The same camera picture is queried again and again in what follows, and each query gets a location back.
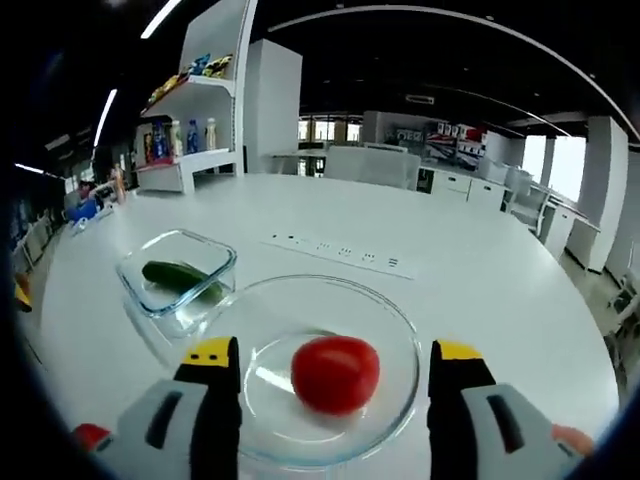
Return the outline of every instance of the red tomato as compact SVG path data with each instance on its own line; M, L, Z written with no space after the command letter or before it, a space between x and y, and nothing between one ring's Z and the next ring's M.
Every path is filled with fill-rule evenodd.
M353 337L322 337L293 356L291 381L306 405L332 415L347 415L366 404L378 385L375 349Z

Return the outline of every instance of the white table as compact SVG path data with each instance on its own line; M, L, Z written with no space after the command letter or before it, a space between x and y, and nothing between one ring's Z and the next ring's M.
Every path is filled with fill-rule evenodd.
M114 429L134 399L171 376L126 316L114 264L172 228L232 245L238 288L276 275L333 275L381 292L415 323L424 368L414 415L364 462L375 470L370 478L428 475L428 359L438 337L474 345L497 381L513 384L554 422L597 436L617 410L614 372L584 299L511 215L390 187L246 175L194 195L129 195L93 228L63 234L45 292L42 337L54 398L71 426ZM418 262L419 273L407 280L261 243L284 232L399 251ZM383 455L394 461L380 462Z

